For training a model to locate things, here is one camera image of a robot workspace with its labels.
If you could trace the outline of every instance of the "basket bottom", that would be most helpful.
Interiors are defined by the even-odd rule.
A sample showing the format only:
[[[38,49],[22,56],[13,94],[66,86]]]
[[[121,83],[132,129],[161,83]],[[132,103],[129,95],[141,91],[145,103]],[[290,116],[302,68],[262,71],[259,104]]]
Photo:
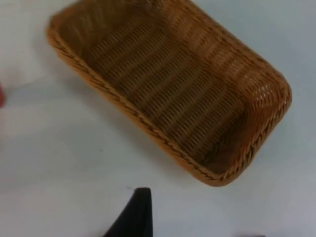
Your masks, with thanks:
[[[131,15],[82,55],[200,165],[222,173],[232,164],[218,155],[229,148],[244,103],[234,85],[214,76],[161,21]]]

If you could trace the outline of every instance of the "woven rattan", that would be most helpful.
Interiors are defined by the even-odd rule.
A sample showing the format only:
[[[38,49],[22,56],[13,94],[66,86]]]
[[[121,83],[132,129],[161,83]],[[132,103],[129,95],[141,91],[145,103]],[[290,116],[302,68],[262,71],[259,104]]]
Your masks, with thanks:
[[[189,0],[82,0],[52,17],[59,57],[182,167],[222,186],[291,103],[269,63]]]

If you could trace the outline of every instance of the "basket rim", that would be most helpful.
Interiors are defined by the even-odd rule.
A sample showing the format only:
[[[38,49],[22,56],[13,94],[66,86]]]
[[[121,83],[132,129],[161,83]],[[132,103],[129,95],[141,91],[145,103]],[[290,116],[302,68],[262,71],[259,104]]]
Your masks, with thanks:
[[[186,169],[197,179],[211,186],[223,186],[235,180],[250,165],[256,151],[260,148],[263,141],[267,138],[275,125],[281,120],[286,110],[289,108],[292,100],[292,94],[288,83],[284,80],[286,88],[283,88],[285,90],[283,100],[271,113],[271,116],[269,117],[270,119],[266,121],[265,125],[260,129],[260,132],[253,135],[253,139],[251,139],[253,142],[247,145],[248,149],[246,155],[244,157],[236,158],[231,167],[222,174],[216,174],[206,167],[198,164],[194,159],[183,152],[176,143],[166,137],[164,133],[152,124],[152,122],[147,119],[146,116],[144,116],[134,105],[121,96],[109,83],[103,80],[99,74],[90,68],[83,59],[77,56],[67,42],[65,42],[59,35],[59,28],[68,18],[72,17],[75,13],[84,11],[87,5],[97,1],[99,0],[82,0],[76,2],[58,12],[51,18],[50,23],[46,28],[46,36],[49,43],[56,49],[59,57],[77,71],[86,83],[94,89],[97,89],[112,103],[116,104],[130,119],[132,119],[142,130],[144,130],[144,132],[149,134],[163,150],[170,154],[180,166]],[[188,6],[193,7],[193,11],[200,11],[200,14],[202,14],[203,17],[207,16],[206,19],[201,19],[204,24],[207,24],[207,20],[211,19],[190,0],[184,0],[181,2],[183,2],[184,5],[187,4]],[[260,61],[264,60],[252,50],[251,53],[256,56],[256,58],[259,57]],[[97,81],[101,85],[100,87],[102,87],[102,89],[100,87],[96,87],[91,79]]]

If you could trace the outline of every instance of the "white surface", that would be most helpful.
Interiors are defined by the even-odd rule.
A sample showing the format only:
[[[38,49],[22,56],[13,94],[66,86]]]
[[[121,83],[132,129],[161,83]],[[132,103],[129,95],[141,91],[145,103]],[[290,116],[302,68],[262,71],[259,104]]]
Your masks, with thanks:
[[[0,236],[99,237],[141,186],[153,190],[156,237],[316,235],[315,1],[196,0],[293,89],[284,120],[223,188],[184,172],[58,61],[43,27],[66,2],[0,0],[0,80],[11,87],[0,110]]]

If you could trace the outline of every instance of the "black triangular object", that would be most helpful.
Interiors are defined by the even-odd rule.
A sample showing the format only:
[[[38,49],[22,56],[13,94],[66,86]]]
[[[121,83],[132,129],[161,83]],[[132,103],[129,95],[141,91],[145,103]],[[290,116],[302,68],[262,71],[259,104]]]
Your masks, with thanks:
[[[103,237],[153,237],[152,194],[135,190],[127,206]]]

